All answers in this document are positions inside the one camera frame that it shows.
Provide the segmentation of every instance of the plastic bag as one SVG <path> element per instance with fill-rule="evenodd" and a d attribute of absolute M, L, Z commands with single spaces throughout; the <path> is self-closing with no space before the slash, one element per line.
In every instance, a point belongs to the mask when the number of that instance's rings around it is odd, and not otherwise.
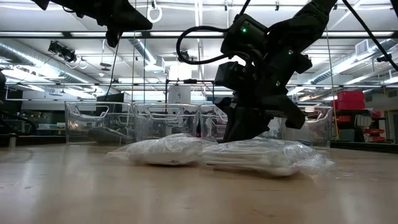
<path fill-rule="evenodd" d="M 215 169 L 256 170 L 276 177 L 298 171 L 313 175 L 334 164 L 299 142 L 262 138 L 206 147 L 202 160 Z"/>
<path fill-rule="evenodd" d="M 214 145 L 189 134 L 172 134 L 162 139 L 150 139 L 121 147 L 108 153 L 111 157 L 129 159 L 141 164 L 187 165 L 197 162 L 203 148 Z"/>

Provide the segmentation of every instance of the laboratory room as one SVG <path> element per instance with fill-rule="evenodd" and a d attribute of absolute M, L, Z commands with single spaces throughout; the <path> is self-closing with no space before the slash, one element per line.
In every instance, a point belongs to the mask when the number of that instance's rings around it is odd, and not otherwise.
<path fill-rule="evenodd" d="M 0 217 L 395 224 L 398 1 L 0 0 Z"/>

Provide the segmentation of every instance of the clear plastic bin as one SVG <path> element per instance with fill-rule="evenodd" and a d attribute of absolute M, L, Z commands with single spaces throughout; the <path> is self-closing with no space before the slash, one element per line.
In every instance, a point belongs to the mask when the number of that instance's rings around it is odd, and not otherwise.
<path fill-rule="evenodd" d="M 158 139 L 171 134 L 196 136 L 199 106 L 183 104 L 133 104 L 136 140 Z"/>
<path fill-rule="evenodd" d="M 129 103 L 65 102 L 67 144 L 123 145 L 135 142 Z"/>
<path fill-rule="evenodd" d="M 200 106 L 201 138 L 209 141 L 222 141 L 228 117 L 216 105 Z"/>
<path fill-rule="evenodd" d="M 269 131 L 261 136 L 272 139 L 299 141 L 316 147 L 329 147 L 333 111 L 329 106 L 299 106 L 308 114 L 301 129 L 286 128 L 286 118 L 274 118 L 268 124 Z M 215 105 L 200 106 L 201 136 L 204 139 L 224 138 L 227 115 Z"/>

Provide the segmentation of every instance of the clear plastic bag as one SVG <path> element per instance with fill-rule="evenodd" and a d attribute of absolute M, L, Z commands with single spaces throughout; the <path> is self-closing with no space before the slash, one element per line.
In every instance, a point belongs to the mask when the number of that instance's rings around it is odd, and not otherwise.
<path fill-rule="evenodd" d="M 276 177 L 299 171 L 314 175 L 334 164 L 299 142 L 262 138 L 206 147 L 202 161 L 215 169 L 255 170 Z"/>
<path fill-rule="evenodd" d="M 214 144 L 180 133 L 136 142 L 110 152 L 108 156 L 130 160 L 136 164 L 187 165 L 199 161 L 203 148 Z"/>

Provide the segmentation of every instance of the workbench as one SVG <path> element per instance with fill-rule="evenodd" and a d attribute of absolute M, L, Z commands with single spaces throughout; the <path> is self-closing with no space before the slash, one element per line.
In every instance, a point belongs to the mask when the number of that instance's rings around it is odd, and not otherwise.
<path fill-rule="evenodd" d="M 336 169 L 261 177 L 197 167 L 132 166 L 117 146 L 0 151 L 8 223 L 397 223 L 398 155 L 330 149 Z"/>

